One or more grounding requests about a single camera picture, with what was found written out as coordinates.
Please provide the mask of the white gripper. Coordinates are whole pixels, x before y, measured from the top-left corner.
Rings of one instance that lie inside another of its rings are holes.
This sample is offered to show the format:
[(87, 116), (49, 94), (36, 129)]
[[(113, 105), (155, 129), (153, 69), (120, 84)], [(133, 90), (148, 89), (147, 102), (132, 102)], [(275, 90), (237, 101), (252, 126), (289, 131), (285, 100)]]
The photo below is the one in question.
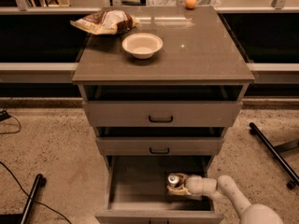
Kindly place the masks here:
[(175, 183), (179, 187), (168, 186), (168, 192), (177, 196), (189, 196), (199, 198), (203, 195), (203, 177), (200, 175), (175, 174)]

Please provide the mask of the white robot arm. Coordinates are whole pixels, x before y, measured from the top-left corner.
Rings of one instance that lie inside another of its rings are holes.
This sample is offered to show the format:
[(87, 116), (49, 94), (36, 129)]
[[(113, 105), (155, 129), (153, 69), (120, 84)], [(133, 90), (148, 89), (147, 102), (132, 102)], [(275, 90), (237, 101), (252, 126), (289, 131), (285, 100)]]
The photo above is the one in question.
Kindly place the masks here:
[(239, 217), (239, 224), (284, 224), (282, 218), (270, 207), (251, 203), (228, 175), (213, 179), (200, 175), (171, 173), (166, 183), (167, 190), (172, 195), (191, 199), (208, 197), (218, 203), (229, 201)]

